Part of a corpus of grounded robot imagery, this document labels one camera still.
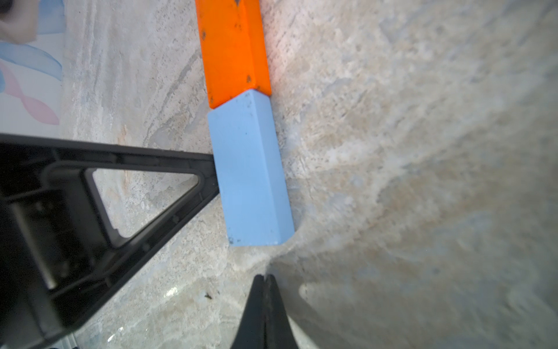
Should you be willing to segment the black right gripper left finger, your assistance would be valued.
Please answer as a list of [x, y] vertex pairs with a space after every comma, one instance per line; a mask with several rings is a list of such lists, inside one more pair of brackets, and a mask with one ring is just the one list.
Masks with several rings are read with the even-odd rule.
[[256, 275], [251, 285], [232, 349], [263, 349], [265, 338], [264, 276]]

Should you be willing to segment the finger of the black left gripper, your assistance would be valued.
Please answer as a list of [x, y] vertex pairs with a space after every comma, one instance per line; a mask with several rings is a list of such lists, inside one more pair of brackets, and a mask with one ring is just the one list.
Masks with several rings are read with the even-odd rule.
[[209, 154], [1, 136], [1, 347], [77, 330], [218, 194]]

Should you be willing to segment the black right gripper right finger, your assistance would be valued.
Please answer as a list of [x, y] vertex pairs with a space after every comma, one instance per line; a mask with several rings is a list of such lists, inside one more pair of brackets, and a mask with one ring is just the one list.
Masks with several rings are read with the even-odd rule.
[[265, 277], [263, 289], [264, 348], [299, 349], [276, 278]]

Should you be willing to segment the light blue block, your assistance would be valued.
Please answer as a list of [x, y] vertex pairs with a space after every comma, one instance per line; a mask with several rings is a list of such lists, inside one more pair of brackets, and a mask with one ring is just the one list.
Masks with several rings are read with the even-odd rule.
[[248, 90], [208, 122], [230, 245], [285, 243], [295, 227], [270, 98]]

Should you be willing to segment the small orange block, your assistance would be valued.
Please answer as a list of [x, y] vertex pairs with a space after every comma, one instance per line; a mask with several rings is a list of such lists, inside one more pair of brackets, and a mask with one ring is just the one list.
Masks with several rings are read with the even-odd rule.
[[209, 107], [248, 91], [272, 94], [258, 0], [196, 0]]

